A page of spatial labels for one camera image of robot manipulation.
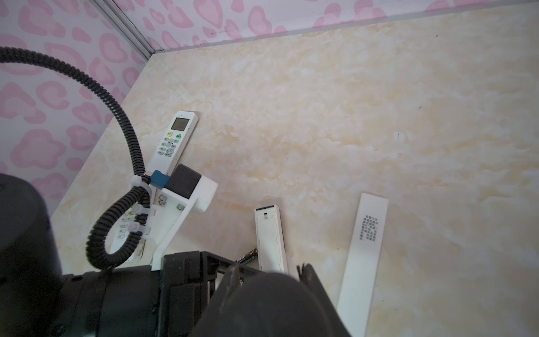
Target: remote control screen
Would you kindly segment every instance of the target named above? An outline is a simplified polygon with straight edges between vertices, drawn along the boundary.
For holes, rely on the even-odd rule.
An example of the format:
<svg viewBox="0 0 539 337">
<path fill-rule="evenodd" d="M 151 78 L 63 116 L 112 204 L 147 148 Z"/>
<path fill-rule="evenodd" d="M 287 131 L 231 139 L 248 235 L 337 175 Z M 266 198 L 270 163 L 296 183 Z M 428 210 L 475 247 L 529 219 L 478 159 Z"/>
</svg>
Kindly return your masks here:
<svg viewBox="0 0 539 337">
<path fill-rule="evenodd" d="M 172 130 L 177 131 L 184 131 L 185 127 L 187 126 L 187 123 L 189 123 L 189 119 L 187 118 L 176 118 L 174 123 L 172 123 Z"/>
</svg>

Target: black corrugated tube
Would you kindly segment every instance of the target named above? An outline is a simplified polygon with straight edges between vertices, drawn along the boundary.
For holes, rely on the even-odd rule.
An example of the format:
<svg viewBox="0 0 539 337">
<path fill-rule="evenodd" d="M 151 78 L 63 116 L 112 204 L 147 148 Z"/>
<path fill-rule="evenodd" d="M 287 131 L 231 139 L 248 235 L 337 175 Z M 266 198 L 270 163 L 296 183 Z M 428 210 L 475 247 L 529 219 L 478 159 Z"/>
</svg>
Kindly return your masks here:
<svg viewBox="0 0 539 337">
<path fill-rule="evenodd" d="M 127 141 L 129 153 L 131 154 L 134 174 L 142 176 L 142 180 L 145 183 L 150 182 L 150 177 L 144 174 L 145 166 L 139 141 L 126 113 L 114 97 L 94 79 L 59 59 L 26 49 L 0 47 L 0 63 L 25 63 L 48 68 L 69 76 L 90 89 L 105 103 L 114 117 L 116 117 L 118 124 L 120 124 L 120 128 Z M 112 254 L 107 253 L 105 249 L 105 239 L 112 225 L 136 202 L 139 202 L 146 208 L 150 207 L 150 196 L 143 187 L 132 187 L 129 192 L 110 206 L 94 224 L 86 242 L 86 257 L 94 267 L 98 269 L 115 268 L 124 263 L 135 251 L 142 237 L 141 232 L 130 233 L 121 248 Z M 136 216 L 135 221 L 145 225 L 146 219 L 147 215 L 141 214 Z"/>
</svg>

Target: blue connector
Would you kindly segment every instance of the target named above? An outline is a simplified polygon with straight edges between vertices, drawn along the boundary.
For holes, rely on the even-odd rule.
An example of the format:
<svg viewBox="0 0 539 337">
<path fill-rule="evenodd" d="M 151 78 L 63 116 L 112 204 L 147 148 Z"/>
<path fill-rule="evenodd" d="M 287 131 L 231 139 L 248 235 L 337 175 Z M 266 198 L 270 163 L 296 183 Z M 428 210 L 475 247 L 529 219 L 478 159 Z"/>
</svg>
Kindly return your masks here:
<svg viewBox="0 0 539 337">
<path fill-rule="evenodd" d="M 154 173 L 151 175 L 150 185 L 153 185 L 159 189 L 163 189 L 167 184 L 168 179 L 170 179 L 168 175 L 162 174 L 160 171 L 155 170 Z"/>
</svg>

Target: marble tabletop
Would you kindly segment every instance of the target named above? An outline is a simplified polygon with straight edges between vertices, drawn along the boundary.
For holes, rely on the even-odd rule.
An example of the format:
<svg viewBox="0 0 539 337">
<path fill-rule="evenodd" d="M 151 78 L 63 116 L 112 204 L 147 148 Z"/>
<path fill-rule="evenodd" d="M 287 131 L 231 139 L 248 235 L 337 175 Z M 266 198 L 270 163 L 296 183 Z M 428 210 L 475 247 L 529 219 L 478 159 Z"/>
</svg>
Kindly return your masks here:
<svg viewBox="0 0 539 337">
<path fill-rule="evenodd" d="M 389 199 L 368 336 L 538 335 L 537 17 L 530 3 L 153 55 L 122 104 L 144 159 L 195 111 L 180 162 L 219 183 L 168 252 L 236 259 L 274 203 L 290 271 L 311 263 L 336 303 L 368 192 Z M 112 121 L 51 219 L 64 273 L 91 270 L 87 234 L 132 174 Z"/>
</svg>

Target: wallpaper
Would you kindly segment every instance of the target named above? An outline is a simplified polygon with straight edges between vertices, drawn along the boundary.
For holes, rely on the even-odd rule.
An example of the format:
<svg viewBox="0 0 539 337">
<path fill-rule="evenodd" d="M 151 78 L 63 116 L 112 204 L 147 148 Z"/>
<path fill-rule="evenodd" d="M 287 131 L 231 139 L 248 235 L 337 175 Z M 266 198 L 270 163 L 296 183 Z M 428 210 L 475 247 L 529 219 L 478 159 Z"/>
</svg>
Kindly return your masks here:
<svg viewBox="0 0 539 337">
<path fill-rule="evenodd" d="M 278 36 L 499 0 L 114 0 L 155 50 Z"/>
<path fill-rule="evenodd" d="M 0 0 L 0 45 L 85 71 L 122 102 L 145 65 L 83 0 Z M 76 81 L 40 67 L 0 65 L 0 173 L 30 181 L 50 214 L 113 118 Z"/>
</svg>

